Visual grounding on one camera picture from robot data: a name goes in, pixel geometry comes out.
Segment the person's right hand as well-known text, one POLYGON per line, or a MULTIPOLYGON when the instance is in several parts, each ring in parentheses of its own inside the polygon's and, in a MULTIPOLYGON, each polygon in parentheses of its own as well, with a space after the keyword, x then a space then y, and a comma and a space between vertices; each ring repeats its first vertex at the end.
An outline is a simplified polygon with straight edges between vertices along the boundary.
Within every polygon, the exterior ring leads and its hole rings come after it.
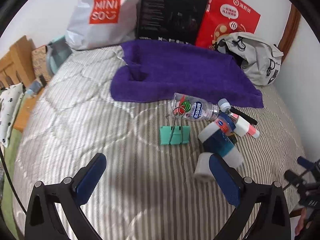
POLYGON ((307 215, 307 208, 304 207, 301 209, 300 218, 298 220, 297 226, 295 227, 295 235, 299 235, 300 231, 303 229, 304 226, 304 220, 307 215))

